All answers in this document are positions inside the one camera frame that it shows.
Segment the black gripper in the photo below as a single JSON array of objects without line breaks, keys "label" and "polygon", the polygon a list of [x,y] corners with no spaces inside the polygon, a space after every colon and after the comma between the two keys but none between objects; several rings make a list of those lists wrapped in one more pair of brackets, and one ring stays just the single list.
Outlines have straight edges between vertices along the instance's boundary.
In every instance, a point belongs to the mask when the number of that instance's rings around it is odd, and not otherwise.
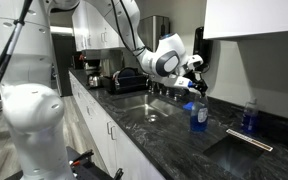
[{"label": "black gripper", "polygon": [[206,91],[208,89],[208,86],[203,79],[195,81],[193,84],[193,88],[196,89],[195,91],[196,97],[199,95],[198,91],[201,93],[202,97],[206,97]]}]

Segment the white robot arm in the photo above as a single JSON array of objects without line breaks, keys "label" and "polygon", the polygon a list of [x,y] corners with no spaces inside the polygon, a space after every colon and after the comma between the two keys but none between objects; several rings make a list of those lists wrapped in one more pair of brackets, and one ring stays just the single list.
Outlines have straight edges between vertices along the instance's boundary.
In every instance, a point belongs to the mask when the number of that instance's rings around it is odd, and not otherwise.
[{"label": "white robot arm", "polygon": [[[172,88],[194,88],[186,74],[203,64],[189,55],[176,33],[148,50],[138,35],[135,0],[86,0],[119,34],[142,71]],[[50,14],[68,11],[81,0],[0,0],[0,95],[2,113],[23,172],[20,180],[76,180],[63,134],[64,105],[51,88],[55,53]]]}]

